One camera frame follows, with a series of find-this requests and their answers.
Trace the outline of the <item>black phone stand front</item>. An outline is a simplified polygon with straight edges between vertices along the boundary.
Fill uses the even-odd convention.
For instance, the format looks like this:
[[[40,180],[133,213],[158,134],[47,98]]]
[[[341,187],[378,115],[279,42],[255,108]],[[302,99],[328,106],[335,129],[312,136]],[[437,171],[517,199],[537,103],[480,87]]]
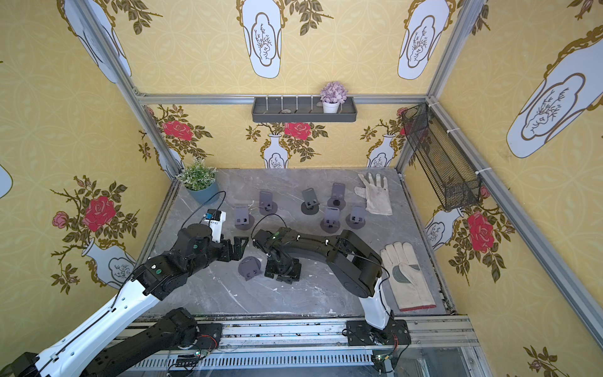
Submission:
[[[293,282],[295,281],[295,279],[291,276],[281,276],[281,275],[277,276],[276,280],[280,281],[280,282],[284,282],[286,284],[293,284]]]

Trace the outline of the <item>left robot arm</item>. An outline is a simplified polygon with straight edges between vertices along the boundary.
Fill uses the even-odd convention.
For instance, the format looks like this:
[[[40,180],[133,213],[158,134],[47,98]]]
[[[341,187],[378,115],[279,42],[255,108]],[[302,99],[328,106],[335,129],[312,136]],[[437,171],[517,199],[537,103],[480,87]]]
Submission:
[[[212,228],[180,229],[172,248],[137,267],[114,298],[78,328],[41,353],[25,352],[2,376],[85,376],[97,356],[122,330],[213,262],[239,261],[248,237],[213,239]]]

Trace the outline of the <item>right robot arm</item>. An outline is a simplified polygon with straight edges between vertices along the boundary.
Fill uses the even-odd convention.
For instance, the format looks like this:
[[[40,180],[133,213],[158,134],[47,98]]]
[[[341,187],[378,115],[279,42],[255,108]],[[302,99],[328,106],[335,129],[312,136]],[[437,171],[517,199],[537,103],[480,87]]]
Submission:
[[[315,236],[281,227],[276,232],[260,229],[253,245],[268,257],[265,276],[287,284],[300,280],[302,259],[329,267],[341,285],[361,301],[368,325],[384,330],[391,309],[383,297],[385,267],[380,255],[350,230],[339,235]]]

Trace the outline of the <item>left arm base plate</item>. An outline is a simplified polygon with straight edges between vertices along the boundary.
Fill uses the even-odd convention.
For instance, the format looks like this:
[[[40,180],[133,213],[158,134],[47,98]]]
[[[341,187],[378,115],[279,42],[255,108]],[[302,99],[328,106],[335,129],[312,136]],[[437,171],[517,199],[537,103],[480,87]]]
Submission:
[[[221,341],[223,325],[221,323],[198,323],[194,347],[201,350],[214,351]]]

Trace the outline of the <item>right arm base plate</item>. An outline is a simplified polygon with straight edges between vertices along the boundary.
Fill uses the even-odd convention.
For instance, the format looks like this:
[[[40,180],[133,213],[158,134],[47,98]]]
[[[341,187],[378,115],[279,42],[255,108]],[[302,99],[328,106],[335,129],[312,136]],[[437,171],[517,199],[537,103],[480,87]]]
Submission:
[[[369,325],[365,320],[349,320],[342,335],[349,346],[395,346],[410,345],[411,336],[405,320],[389,319],[383,330]]]

